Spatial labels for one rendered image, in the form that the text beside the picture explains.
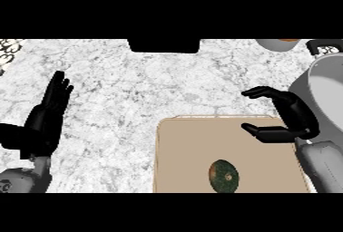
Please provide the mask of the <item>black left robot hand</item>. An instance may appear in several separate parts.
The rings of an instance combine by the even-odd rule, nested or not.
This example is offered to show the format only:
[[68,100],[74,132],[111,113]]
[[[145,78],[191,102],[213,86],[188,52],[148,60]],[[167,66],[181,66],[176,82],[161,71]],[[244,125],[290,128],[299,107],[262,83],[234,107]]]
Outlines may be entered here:
[[22,160],[49,157],[58,148],[73,89],[65,73],[56,71],[42,103],[31,109],[24,125],[0,123],[0,146],[18,150]]

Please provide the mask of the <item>large grey pot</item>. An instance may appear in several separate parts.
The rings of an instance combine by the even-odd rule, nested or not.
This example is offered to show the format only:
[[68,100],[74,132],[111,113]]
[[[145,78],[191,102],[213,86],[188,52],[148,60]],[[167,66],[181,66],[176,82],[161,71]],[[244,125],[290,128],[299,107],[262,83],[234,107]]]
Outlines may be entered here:
[[330,140],[343,146],[343,53],[315,60],[290,91],[308,104],[320,122],[321,133],[311,141]]

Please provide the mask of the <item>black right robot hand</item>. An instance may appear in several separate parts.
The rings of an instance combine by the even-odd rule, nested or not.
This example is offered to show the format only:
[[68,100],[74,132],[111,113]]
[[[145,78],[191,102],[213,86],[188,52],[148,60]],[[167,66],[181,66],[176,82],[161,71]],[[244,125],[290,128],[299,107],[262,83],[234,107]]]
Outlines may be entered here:
[[293,92],[284,92],[269,86],[258,86],[241,93],[252,99],[266,97],[272,100],[286,127],[258,127],[249,123],[241,128],[263,143],[294,143],[297,138],[309,140],[320,131],[317,116],[300,97]]

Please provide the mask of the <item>white patterned object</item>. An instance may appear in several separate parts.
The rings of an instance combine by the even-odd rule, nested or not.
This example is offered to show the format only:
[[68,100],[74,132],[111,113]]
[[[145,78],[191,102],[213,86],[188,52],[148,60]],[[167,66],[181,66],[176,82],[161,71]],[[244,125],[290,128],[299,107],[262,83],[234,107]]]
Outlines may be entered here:
[[8,70],[24,43],[24,39],[0,39],[0,76]]

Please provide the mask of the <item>tan wooden tray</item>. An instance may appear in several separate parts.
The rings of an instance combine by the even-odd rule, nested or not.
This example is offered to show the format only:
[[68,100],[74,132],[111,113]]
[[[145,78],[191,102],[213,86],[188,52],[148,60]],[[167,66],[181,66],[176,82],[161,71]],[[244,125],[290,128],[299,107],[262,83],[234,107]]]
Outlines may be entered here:
[[241,124],[280,126],[281,119],[259,115],[176,117],[157,129],[154,190],[210,192],[210,165],[226,160],[238,172],[240,193],[308,193],[308,183],[292,143],[262,143]]

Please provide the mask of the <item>grey bowl with orange content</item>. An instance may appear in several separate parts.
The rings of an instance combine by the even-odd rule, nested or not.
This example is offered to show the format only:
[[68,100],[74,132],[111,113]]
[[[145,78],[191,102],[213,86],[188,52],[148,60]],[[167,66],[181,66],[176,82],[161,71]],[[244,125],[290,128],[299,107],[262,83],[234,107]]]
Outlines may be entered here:
[[299,39],[258,39],[258,44],[272,52],[289,52],[299,44]]

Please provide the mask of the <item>black appliance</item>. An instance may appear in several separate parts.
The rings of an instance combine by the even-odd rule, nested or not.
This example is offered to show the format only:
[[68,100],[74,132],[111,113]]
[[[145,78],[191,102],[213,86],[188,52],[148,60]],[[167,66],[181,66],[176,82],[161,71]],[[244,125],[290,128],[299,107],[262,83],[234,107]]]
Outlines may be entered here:
[[136,53],[197,53],[198,39],[129,39],[130,50]]

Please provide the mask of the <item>dark green squash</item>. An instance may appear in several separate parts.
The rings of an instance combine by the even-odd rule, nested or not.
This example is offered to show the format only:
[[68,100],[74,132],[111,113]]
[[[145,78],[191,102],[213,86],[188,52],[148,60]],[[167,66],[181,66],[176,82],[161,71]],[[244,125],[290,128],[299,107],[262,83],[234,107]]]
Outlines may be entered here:
[[234,193],[240,176],[235,166],[224,159],[213,162],[209,168],[209,182],[218,193]]

